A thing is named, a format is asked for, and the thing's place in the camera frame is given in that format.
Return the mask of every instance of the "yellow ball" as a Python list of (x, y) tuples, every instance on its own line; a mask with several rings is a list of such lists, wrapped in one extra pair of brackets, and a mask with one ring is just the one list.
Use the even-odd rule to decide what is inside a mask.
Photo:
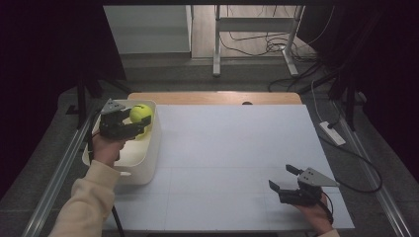
[(132, 122), (139, 122), (148, 116), (151, 116), (151, 120), (153, 120), (153, 110), (145, 104), (136, 105), (129, 112), (129, 119)]

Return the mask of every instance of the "dark wall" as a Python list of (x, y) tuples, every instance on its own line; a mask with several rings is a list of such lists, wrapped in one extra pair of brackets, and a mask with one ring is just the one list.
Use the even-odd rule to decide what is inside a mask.
[(81, 73), (96, 97), (103, 75), (125, 79), (101, 6), (15, 2), (0, 3), (1, 125), (6, 130), (1, 136), (0, 197), (42, 139), (58, 96), (74, 87)]
[(392, 2), (358, 60), (364, 111), (419, 182), (419, 28), (412, 1)]

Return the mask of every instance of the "floor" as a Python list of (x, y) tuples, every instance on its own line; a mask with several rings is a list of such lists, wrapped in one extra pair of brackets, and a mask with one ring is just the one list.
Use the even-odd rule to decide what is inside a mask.
[[(234, 6), (222, 5), (220, 7), (221, 17), (246, 17), (246, 18), (292, 18), (294, 6)], [(212, 57), (215, 32), (214, 6), (194, 6), (193, 36), (192, 36), (192, 57)], [(249, 54), (261, 54), (267, 51), (267, 41), (271, 43), (287, 42), (288, 34), (283, 33), (220, 33), (223, 43), (221, 57), (248, 57)], [(295, 47), (301, 55), (313, 53), (309, 46), (303, 41), (295, 39)], [(282, 56), (274, 46), (269, 53), (262, 56)]]

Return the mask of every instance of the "white table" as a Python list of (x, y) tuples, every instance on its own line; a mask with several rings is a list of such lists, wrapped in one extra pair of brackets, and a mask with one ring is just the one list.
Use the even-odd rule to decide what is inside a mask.
[[(118, 186), (126, 230), (168, 232), (310, 229), (282, 204), (268, 180), (296, 189), (286, 164), (333, 178), (304, 105), (158, 105), (162, 140), (156, 173), (145, 186)], [(334, 227), (354, 228), (337, 188)], [(105, 229), (115, 229), (112, 216)]]

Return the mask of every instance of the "metal rail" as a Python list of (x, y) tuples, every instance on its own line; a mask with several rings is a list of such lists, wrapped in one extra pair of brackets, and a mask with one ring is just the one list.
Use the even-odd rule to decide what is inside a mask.
[(70, 144), (68, 145), (64, 155), (55, 169), (40, 202), (38, 203), (27, 227), (24, 230), (22, 236), (39, 236), (46, 218), (55, 202), (55, 199), (61, 190), (61, 186), (67, 177), (68, 171), (73, 163), (74, 157), (83, 141), (83, 138), (89, 129), (89, 120), (93, 116), (96, 103), (93, 103), (89, 109), (88, 115), (82, 126), (74, 133)]
[[(346, 124), (343, 118), (340, 119), (340, 123), (344, 129), (344, 132), (347, 134), (348, 139), (350, 140), (351, 145), (353, 146), (354, 150), (361, 155), (362, 157), (366, 158), (371, 162), (370, 156), (368, 155), (367, 151), (365, 150), (361, 140), (359, 139), (357, 133), (352, 131), (352, 129)], [(364, 169), (364, 172), (367, 176), (372, 187), (378, 186), (378, 176), (373, 168), (365, 162), (361, 162), (361, 166)], [(397, 236), (400, 237), (407, 237), (412, 236), (412, 232), (410, 231), (409, 226), (407, 225), (403, 215), (400, 212), (400, 209), (397, 207), (391, 193), (382, 185), (380, 191), (376, 193), (377, 199), (382, 206), (391, 226), (394, 229), (394, 232)]]

